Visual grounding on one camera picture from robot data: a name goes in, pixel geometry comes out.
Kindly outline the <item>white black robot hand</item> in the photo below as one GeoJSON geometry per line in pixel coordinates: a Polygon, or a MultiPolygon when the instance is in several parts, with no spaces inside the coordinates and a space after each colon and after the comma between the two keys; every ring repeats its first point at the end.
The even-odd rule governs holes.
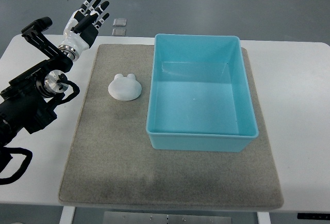
{"type": "Polygon", "coordinates": [[[109,17],[109,14],[105,13],[108,6],[109,1],[85,0],[73,12],[64,28],[64,39],[58,47],[60,51],[72,61],[76,61],[83,51],[90,49],[99,29],[109,17]]]}

